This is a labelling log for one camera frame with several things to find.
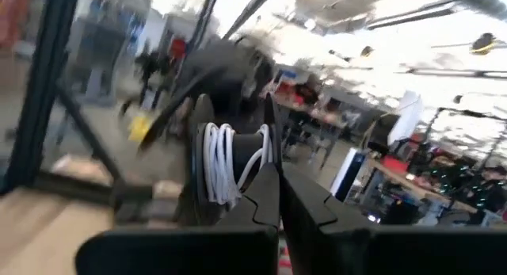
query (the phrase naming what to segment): glass panel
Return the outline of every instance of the glass panel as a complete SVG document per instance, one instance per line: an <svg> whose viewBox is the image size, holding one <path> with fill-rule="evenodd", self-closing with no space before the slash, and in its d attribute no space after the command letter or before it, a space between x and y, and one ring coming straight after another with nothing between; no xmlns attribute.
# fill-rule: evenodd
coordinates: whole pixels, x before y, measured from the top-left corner
<svg viewBox="0 0 507 275"><path fill-rule="evenodd" d="M130 97L138 98L143 87L143 67L136 64L136 56L143 52L146 43L150 53L166 38L162 33L168 26L167 17L153 10L151 3L151 0L78 0L62 84L79 106L78 111L94 138L128 181L183 181L185 166L177 161L185 159L183 146L174 138L161 140L145 155L138 156L142 135L136 132L145 132L144 128L159 110L141 109L136 101L124 118L118 117L121 105ZM169 78L161 76L159 71L148 82L154 88ZM148 90L147 99L152 94ZM162 96L159 108L166 103ZM99 151L90 146L92 139L84 137L69 114L69 108L55 103L46 136L43 169L109 183L112 177ZM131 129L131 124L139 123L144 126Z"/></svg>
<svg viewBox="0 0 507 275"><path fill-rule="evenodd" d="M0 166L13 147L44 1L0 0Z"/></svg>

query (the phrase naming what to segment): black cable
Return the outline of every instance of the black cable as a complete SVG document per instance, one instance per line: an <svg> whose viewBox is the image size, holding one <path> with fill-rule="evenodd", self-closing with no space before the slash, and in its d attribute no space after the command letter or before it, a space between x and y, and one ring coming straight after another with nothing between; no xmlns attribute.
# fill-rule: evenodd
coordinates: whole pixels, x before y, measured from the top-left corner
<svg viewBox="0 0 507 275"><path fill-rule="evenodd" d="M171 102L162 110L153 124L151 124L150 129L139 145L139 150L145 151L155 142L165 129L169 119L187 97L191 97L196 91L200 90L206 83L206 80L217 79L220 75L224 74L226 70L227 68L223 66L211 67L195 76L187 86L182 86L181 89L175 93L174 97L172 97Z"/></svg>

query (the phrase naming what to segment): floor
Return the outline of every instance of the floor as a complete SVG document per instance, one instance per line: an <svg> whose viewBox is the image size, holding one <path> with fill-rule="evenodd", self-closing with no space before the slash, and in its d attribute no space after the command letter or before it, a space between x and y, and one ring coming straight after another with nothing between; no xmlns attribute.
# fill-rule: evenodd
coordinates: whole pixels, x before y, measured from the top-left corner
<svg viewBox="0 0 507 275"><path fill-rule="evenodd" d="M25 76L29 63L12 63L10 57L0 58L2 76L7 76L0 87L0 132L14 128L21 111ZM123 92L136 91L136 84L125 82ZM158 144L146 155L137 155L137 143L128 140L127 128L117 118L117 106L103 109L85 106L83 113L92 129L100 136L110 155L129 179L153 183L185 180L183 146L177 142ZM48 135L55 130L63 117L63 111L55 107L51 115ZM89 158L90 149L77 132L69 131L61 147L48 141L44 148L44 167L51 167L64 155ZM0 153L9 157L12 142L0 141ZM309 163L309 149L301 147L298 167L301 173L329 188L349 148L339 143L327 165L318 170L323 155ZM55 195L19 189L0 200L0 275L68 275L74 273L74 254L89 237L112 227L111 211L87 203L69 201Z"/></svg>

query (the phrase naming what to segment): black metal frame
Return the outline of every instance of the black metal frame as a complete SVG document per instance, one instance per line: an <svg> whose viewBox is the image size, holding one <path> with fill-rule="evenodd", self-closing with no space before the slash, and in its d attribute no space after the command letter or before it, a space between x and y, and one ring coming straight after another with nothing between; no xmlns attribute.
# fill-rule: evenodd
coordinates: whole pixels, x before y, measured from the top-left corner
<svg viewBox="0 0 507 275"><path fill-rule="evenodd" d="M251 0L245 9L241 12L239 17L236 19L231 28L223 36L223 39L229 39L231 36L239 30L239 28L245 24L248 19L254 15L254 13L264 5L268 0Z"/></svg>
<svg viewBox="0 0 507 275"><path fill-rule="evenodd" d="M71 32L74 10L78 0L46 0L40 23L36 50L32 60L25 103L16 129L16 139L6 177L0 182L0 193L7 194L20 186L26 186L64 197L104 204L114 208L116 216L137 220L139 208L132 204L145 205L152 200L151 185L131 185L125 181L120 169L109 156L97 134L81 114L78 103L61 86L60 75L67 61L65 47ZM203 6L201 18L209 19L216 0ZM208 22L200 21L200 26ZM193 40L199 42L203 29L196 29ZM99 181L73 178L42 170L43 145L48 121L55 100L65 108L75 127L93 152L112 176L111 185Z"/></svg>

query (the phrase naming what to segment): electronic equipment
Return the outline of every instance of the electronic equipment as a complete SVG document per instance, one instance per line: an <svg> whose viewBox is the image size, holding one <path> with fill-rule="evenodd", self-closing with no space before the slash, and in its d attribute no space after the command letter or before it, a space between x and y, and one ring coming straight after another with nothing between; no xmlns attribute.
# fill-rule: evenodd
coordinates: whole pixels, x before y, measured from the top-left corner
<svg viewBox="0 0 507 275"><path fill-rule="evenodd" d="M345 157L340 170L331 184L330 192L340 202L344 202L347 195L349 195L349 191L352 188L365 159L366 156L359 152L356 148L349 149L349 153Z"/></svg>

